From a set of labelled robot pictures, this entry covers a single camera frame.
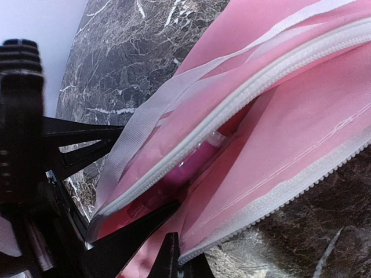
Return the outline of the pink-handled badminton racket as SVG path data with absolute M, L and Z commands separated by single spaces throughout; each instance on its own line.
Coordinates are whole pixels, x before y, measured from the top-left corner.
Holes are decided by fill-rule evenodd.
M 222 127 L 211 133 L 204 142 L 190 152 L 149 190 L 134 200 L 127 208 L 124 225 L 127 225 L 176 198 L 179 189 L 216 154 L 223 143 L 237 130 L 250 108 L 244 107 Z

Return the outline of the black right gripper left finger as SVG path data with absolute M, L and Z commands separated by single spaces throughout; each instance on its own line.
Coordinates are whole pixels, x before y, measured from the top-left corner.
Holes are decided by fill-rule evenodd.
M 83 254 L 83 276 L 118 277 L 144 242 L 180 207 L 170 202 L 155 211 L 92 243 Z

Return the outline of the pink racket cover bag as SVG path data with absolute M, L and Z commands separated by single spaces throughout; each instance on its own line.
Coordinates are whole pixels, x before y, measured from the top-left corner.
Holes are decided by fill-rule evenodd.
M 131 224 L 128 206 L 246 106 L 123 277 L 148 275 L 171 232 L 190 261 L 370 144 L 370 2 L 230 1 L 117 139 L 86 244 Z

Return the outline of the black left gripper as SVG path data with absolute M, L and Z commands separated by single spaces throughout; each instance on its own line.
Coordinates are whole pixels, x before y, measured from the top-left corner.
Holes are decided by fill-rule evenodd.
M 35 42 L 9 39 L 1 45 L 1 276 L 51 277 L 53 259 L 42 235 L 53 209 L 43 166 L 81 238 L 93 217 L 98 178 L 123 126 L 43 118 L 44 77 Z

